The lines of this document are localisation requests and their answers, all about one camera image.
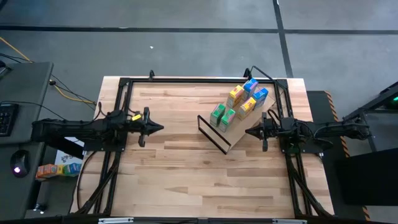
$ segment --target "wooden board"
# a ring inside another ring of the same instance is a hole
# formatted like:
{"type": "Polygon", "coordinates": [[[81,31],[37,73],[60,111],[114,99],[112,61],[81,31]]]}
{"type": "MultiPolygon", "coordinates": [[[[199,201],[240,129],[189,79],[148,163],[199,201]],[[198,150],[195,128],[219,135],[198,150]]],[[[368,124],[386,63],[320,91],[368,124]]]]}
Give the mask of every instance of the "wooden board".
{"type": "MultiPolygon", "coordinates": [[[[119,77],[104,77],[99,101],[112,111],[119,77]]],[[[296,118],[311,120],[302,79],[288,79],[296,118]]],[[[224,155],[197,127],[197,114],[224,101],[234,84],[134,84],[132,110],[149,106],[153,121],[165,129],[149,136],[146,148],[129,134],[119,166],[112,216],[292,218],[285,159],[276,139],[262,143],[245,134],[224,155]]],[[[97,153],[81,180],[81,201],[92,194],[100,177],[104,153],[97,153]]],[[[309,189],[333,213],[323,165],[304,154],[309,189]]],[[[76,210],[74,200],[71,211],[76,210]]]]}
{"type": "MultiPolygon", "coordinates": [[[[225,140],[228,141],[230,145],[228,145],[223,139],[221,139],[208,125],[200,121],[200,127],[204,132],[209,135],[216,143],[224,149],[224,151],[228,152],[231,150],[234,145],[246,134],[245,130],[248,128],[257,125],[260,122],[262,112],[266,112],[269,108],[271,108],[275,103],[275,91],[274,86],[272,84],[259,84],[258,87],[264,87],[268,92],[268,96],[264,105],[260,108],[255,109],[252,111],[246,118],[243,120],[239,119],[238,116],[234,118],[232,124],[228,127],[227,131],[222,131],[219,127],[216,127],[210,124],[210,113],[207,111],[203,111],[200,113],[200,116],[205,119],[225,140]]],[[[226,106],[226,111],[230,109],[229,106],[226,105],[226,98],[224,99],[223,104],[226,106]]],[[[238,112],[239,107],[244,103],[244,100],[241,100],[233,110],[238,112]]]]}

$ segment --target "concrete floor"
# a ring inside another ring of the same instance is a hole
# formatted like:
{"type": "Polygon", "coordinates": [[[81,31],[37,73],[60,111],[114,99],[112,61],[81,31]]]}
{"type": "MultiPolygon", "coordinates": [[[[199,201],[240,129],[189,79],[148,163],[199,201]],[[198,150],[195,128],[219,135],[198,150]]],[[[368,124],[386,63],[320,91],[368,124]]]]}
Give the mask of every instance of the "concrete floor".
{"type": "MultiPolygon", "coordinates": [[[[279,0],[286,29],[398,29],[395,0],[279,0]]],[[[3,24],[276,29],[272,0],[9,1],[3,24]]],[[[105,75],[240,77],[257,65],[286,77],[278,34],[0,31],[31,60],[54,63],[73,91],[97,99],[105,75]]],[[[308,90],[331,92],[341,118],[397,81],[396,35],[286,35],[293,76],[308,90]]],[[[15,52],[0,43],[0,52],[15,52]]],[[[91,119],[86,105],[49,88],[45,105],[67,119],[91,119]]],[[[43,117],[53,117],[44,113],[43,117]]],[[[350,141],[352,155],[370,152],[350,141]]],[[[371,219],[398,222],[398,208],[368,207],[371,219]]]]}

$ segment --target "yellow cable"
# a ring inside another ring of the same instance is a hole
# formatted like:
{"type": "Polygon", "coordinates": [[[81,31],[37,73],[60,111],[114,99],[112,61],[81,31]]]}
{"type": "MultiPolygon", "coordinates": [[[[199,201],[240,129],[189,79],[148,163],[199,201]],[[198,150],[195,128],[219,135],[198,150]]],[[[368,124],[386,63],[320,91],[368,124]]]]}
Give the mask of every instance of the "yellow cable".
{"type": "MultiPolygon", "coordinates": [[[[2,37],[0,37],[0,40],[3,41],[5,44],[7,44],[10,48],[12,48],[13,50],[15,50],[17,53],[19,53],[20,56],[22,56],[24,59],[28,60],[30,63],[32,63],[32,61],[30,61],[30,59],[28,57],[26,57],[22,52],[20,52],[18,49],[16,49],[14,46],[12,46],[9,42],[7,42],[6,40],[4,40],[2,37]]],[[[88,100],[81,100],[81,99],[77,99],[77,98],[72,98],[70,96],[67,96],[66,94],[63,93],[63,91],[61,89],[58,88],[58,86],[54,86],[55,89],[58,90],[58,92],[65,98],[69,99],[69,100],[73,100],[73,101],[78,101],[78,102],[84,102],[84,103],[91,103],[94,104],[94,102],[92,101],[88,101],[88,100]]]]}

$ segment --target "computer mouse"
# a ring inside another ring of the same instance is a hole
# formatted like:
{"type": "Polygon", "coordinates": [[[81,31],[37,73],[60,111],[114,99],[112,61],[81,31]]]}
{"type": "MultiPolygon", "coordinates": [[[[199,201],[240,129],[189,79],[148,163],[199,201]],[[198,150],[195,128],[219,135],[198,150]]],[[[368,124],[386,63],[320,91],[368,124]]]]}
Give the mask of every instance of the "computer mouse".
{"type": "Polygon", "coordinates": [[[25,177],[29,173],[28,151],[18,150],[11,156],[11,171],[18,178],[25,177]]]}

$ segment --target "keyboard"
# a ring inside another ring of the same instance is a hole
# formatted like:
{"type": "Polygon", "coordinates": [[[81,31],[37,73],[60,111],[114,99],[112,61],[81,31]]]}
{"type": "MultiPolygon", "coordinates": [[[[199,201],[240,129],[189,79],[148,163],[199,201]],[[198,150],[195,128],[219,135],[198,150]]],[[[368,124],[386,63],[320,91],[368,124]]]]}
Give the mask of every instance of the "keyboard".
{"type": "Polygon", "coordinates": [[[14,103],[0,105],[0,137],[11,135],[18,114],[18,106],[14,103]]]}

